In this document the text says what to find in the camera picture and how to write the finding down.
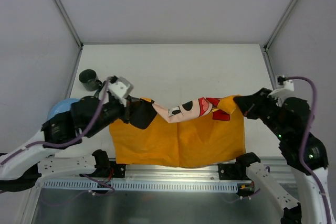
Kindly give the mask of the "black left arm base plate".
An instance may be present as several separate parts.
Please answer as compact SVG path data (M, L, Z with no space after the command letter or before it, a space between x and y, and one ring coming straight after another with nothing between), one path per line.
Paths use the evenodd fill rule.
M92 178L125 178L126 167L126 164L117 164L116 162L110 162L109 167L97 168L94 172L86 174Z

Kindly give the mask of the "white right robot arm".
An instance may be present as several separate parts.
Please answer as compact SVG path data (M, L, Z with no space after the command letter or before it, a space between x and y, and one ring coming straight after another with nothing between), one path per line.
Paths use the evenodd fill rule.
M276 93L265 88L233 100L245 118L260 119L278 138L280 152L294 175L299 199L284 190L253 152L236 158L236 176L257 184L277 208L280 223L335 223L328 195L327 151L310 133L312 106L296 97L286 98L278 105Z

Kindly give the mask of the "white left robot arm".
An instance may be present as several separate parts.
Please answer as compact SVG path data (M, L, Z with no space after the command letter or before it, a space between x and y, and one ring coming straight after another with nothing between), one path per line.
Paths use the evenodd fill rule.
M1 155L1 192L24 191L37 182L71 175L109 179L115 167L102 149L71 158L55 155L83 144L83 138L91 138L117 122L132 129L147 129L157 115L152 104L132 97L127 98L126 106L115 98L105 104L93 96L76 100L69 110L46 121L27 143Z

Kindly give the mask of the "orange cartoon cloth placemat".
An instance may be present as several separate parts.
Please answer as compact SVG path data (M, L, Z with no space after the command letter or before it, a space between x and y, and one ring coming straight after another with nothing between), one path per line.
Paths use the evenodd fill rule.
M109 131L119 164L198 168L245 153L244 117L233 101L201 97L167 109L157 103L145 130L120 122Z

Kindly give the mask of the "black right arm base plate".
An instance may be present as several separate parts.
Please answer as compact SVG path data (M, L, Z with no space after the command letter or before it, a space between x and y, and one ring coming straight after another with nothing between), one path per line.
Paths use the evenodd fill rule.
M219 163L218 176L220 180L249 180L246 168L233 163Z

